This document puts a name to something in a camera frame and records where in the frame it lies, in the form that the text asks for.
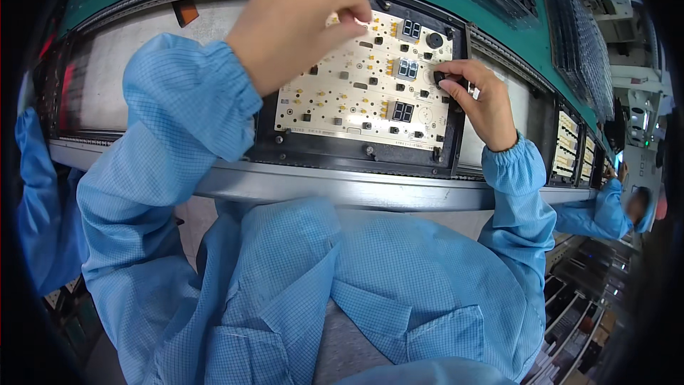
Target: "pocket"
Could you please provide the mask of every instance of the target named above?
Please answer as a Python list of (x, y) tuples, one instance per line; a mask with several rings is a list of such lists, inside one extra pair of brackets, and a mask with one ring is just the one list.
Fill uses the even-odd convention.
[(292, 384), (280, 335), (218, 326), (207, 346), (206, 384)]
[(479, 305), (458, 308), (406, 335), (409, 363), (439, 357), (484, 359), (484, 324)]

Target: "black tactile switch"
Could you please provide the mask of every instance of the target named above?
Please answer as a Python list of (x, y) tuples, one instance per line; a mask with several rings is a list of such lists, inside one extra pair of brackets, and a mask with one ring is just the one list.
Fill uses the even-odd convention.
[(432, 77), (435, 85), (439, 85), (439, 81), (444, 81), (447, 78), (444, 72), (432, 72)]

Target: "component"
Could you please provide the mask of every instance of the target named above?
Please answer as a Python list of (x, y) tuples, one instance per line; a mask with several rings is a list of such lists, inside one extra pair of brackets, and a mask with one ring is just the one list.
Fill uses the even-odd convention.
[(415, 81), (418, 76), (418, 61), (399, 58), (399, 62), (392, 68), (392, 75), (406, 81)]
[(401, 27), (401, 32), (398, 32), (397, 37), (408, 42), (415, 42), (421, 38), (422, 28), (423, 26), (421, 26), (420, 23), (411, 20), (404, 20), (404, 23)]
[(444, 39), (440, 36), (439, 33), (430, 33), (425, 38), (425, 42), (427, 42), (427, 46), (431, 47), (434, 50), (444, 45)]
[(414, 106), (402, 102), (394, 103), (394, 110), (392, 111), (392, 120), (400, 122), (411, 122), (413, 116)]
[(434, 78), (435, 85), (439, 85), (439, 81), (444, 81), (447, 78), (444, 72), (432, 72), (432, 77)]

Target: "blue anti-static smock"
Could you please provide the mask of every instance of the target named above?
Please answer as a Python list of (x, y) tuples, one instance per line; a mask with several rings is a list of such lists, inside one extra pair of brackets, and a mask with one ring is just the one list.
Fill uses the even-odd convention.
[(543, 339), (555, 223), (531, 142), (484, 150), (496, 210), (479, 243), (405, 214), (299, 199), (244, 217), (219, 208), (197, 274), (172, 206), (217, 156), (238, 160), (252, 145), (261, 98), (224, 42), (168, 34), (135, 53), (123, 89), (139, 121), (77, 199), (83, 275), (130, 384), (309, 384), (330, 297), (395, 364), (442, 358), (415, 365), (442, 382), (466, 377), (464, 359), (510, 380), (526, 374)]
[[(598, 193), (595, 200), (566, 202), (554, 205), (558, 214), (555, 230), (572, 235), (592, 236), (594, 238), (620, 239), (633, 227), (632, 220), (625, 214), (620, 204), (622, 184), (611, 178)], [(636, 232), (648, 229), (653, 220), (654, 201), (646, 208), (646, 214), (637, 224)]]

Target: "white circuit board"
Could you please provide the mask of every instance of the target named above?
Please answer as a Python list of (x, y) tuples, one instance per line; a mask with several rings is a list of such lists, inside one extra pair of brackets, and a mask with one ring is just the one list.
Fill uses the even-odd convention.
[(591, 180), (592, 166), (594, 165), (594, 142), (587, 137), (584, 143), (584, 159), (582, 160), (582, 173), (579, 176), (585, 182)]
[(552, 172), (564, 177), (572, 177), (577, 158), (577, 142), (579, 138), (579, 125), (565, 112), (560, 111), (558, 116), (558, 138), (556, 139), (556, 151), (553, 158)]
[[(337, 16), (327, 24), (337, 24)], [(452, 56), (446, 36), (374, 11), (366, 35), (330, 52), (280, 89), (275, 129), (442, 148), (449, 94), (434, 83), (433, 67)]]

